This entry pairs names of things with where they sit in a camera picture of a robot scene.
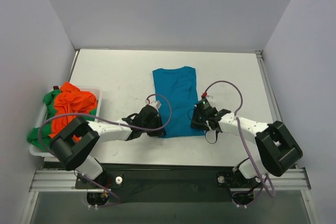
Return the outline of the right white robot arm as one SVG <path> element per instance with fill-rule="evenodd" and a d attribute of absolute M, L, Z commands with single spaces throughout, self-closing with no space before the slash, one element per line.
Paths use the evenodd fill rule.
<path fill-rule="evenodd" d="M 245 186 L 259 174 L 280 177 L 303 157 L 303 151 L 284 123 L 261 123 L 217 110 L 204 98 L 194 105 L 191 127 L 216 134 L 243 136 L 257 146 L 259 157 L 243 161 L 233 172 L 233 182 Z"/>

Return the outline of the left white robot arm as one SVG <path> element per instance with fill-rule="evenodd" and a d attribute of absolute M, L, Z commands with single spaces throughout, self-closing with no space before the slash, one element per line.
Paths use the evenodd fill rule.
<path fill-rule="evenodd" d="M 87 177 L 94 188 L 106 183 L 102 165 L 90 153 L 97 143 L 130 141 L 143 133 L 150 137 L 165 136 L 166 131 L 159 114 L 160 101 L 153 101 L 115 124 L 87 121 L 82 116 L 74 118 L 55 137 L 49 148 L 66 170 L 76 170 Z"/>

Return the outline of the teal blue t shirt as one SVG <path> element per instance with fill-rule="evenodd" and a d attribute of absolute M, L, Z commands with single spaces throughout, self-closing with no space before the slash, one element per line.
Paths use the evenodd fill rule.
<path fill-rule="evenodd" d="M 202 136 L 204 131 L 191 127 L 191 111 L 198 101 L 196 70 L 192 67 L 156 69 L 152 72 L 159 113 L 165 127 L 165 138 Z"/>

